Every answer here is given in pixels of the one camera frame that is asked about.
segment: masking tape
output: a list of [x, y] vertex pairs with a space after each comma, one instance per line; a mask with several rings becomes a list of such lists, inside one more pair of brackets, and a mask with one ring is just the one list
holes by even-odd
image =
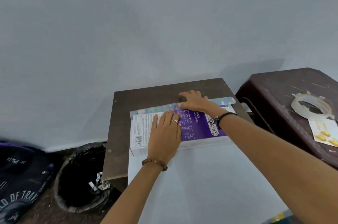
[[[324, 97], [320, 96], [317, 98], [311, 95], [310, 92], [306, 93], [307, 94], [293, 94], [293, 96], [295, 96], [295, 99], [291, 103], [291, 107], [298, 115], [301, 115], [302, 117], [313, 121], [322, 121], [324, 119], [327, 119], [328, 117], [331, 117], [332, 119], [335, 118], [335, 116], [332, 115], [332, 108], [330, 107], [330, 105], [323, 101], [323, 99], [325, 99]], [[311, 112], [306, 106], [302, 106], [299, 101], [308, 102], [315, 107], [318, 107], [323, 114], [316, 114]]]

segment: black garbage bag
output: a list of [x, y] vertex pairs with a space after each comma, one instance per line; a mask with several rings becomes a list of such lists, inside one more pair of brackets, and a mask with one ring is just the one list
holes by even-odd
[[81, 213], [103, 207], [112, 188], [91, 189], [97, 174], [103, 170], [105, 143], [90, 143], [78, 147], [62, 165], [54, 183], [54, 196], [61, 209]]
[[16, 223], [53, 179], [42, 150], [0, 141], [0, 224]]

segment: forearm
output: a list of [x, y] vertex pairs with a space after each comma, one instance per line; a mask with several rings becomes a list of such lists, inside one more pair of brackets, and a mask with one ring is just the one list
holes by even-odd
[[235, 116], [220, 126], [306, 224], [338, 218], [338, 172], [305, 151]]
[[162, 166], [147, 163], [109, 210], [101, 224], [137, 224]]

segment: black wristband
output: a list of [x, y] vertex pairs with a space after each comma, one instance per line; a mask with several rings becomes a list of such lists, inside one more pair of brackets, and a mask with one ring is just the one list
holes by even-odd
[[226, 115], [237, 115], [235, 113], [232, 113], [232, 112], [228, 112], [228, 113], [225, 113], [225, 114], [222, 114], [220, 117], [216, 117], [216, 123], [217, 123], [217, 127], [218, 129], [222, 129], [220, 126], [219, 126], [219, 122], [221, 121], [221, 119], [226, 116]]

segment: white wall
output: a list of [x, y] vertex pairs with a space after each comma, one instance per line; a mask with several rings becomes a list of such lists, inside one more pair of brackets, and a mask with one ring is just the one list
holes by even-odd
[[288, 68], [295, 57], [303, 66], [335, 57], [320, 68], [337, 75], [337, 7], [0, 0], [0, 136], [47, 150], [103, 141], [114, 91], [215, 77], [236, 91], [251, 73]]

